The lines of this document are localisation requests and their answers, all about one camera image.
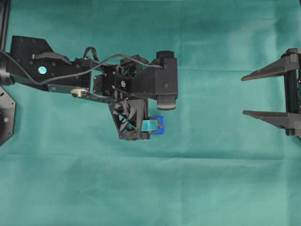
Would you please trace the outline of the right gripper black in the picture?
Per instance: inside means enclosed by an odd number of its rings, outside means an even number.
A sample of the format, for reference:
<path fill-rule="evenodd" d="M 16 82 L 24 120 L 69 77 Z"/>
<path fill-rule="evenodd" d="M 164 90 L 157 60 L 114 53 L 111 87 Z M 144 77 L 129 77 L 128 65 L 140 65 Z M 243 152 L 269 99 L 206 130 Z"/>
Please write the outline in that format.
<path fill-rule="evenodd" d="M 284 77 L 286 112 L 260 112 L 244 110 L 243 114 L 284 129 L 288 136 L 301 137 L 301 50 L 288 49 L 279 60 L 241 78 L 249 81 L 271 77 Z"/>

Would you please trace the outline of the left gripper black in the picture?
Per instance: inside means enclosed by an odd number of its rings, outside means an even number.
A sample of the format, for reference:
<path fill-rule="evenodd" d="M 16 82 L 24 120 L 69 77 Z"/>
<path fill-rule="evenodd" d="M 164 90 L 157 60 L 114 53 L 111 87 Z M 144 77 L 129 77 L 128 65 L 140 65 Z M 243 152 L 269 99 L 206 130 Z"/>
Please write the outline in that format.
<path fill-rule="evenodd" d="M 162 133 L 161 119 L 148 119 L 148 101 L 124 99 L 109 104 L 119 139 L 126 141 L 148 140 L 150 133 Z"/>

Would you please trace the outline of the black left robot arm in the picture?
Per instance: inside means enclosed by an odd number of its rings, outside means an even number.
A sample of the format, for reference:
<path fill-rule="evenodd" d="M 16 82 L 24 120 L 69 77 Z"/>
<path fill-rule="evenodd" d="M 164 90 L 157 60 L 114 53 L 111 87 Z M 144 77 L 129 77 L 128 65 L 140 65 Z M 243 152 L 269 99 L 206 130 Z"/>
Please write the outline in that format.
<path fill-rule="evenodd" d="M 138 55 L 119 58 L 117 64 L 100 61 L 96 49 L 88 47 L 83 57 L 70 60 L 44 39 L 14 36 L 10 51 L 0 53 L 0 83 L 106 104 L 120 139 L 147 140 L 151 131 L 143 129 L 143 123 L 149 119 L 148 100 L 157 97 L 154 78 L 163 70 L 163 61 Z"/>

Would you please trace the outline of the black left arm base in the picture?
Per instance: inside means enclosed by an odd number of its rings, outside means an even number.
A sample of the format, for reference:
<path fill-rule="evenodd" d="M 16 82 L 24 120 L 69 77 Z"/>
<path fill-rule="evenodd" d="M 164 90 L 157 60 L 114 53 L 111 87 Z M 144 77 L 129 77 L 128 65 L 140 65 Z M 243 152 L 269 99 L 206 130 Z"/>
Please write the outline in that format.
<path fill-rule="evenodd" d="M 0 88 L 0 145 L 14 134 L 16 103 L 11 96 Z"/>

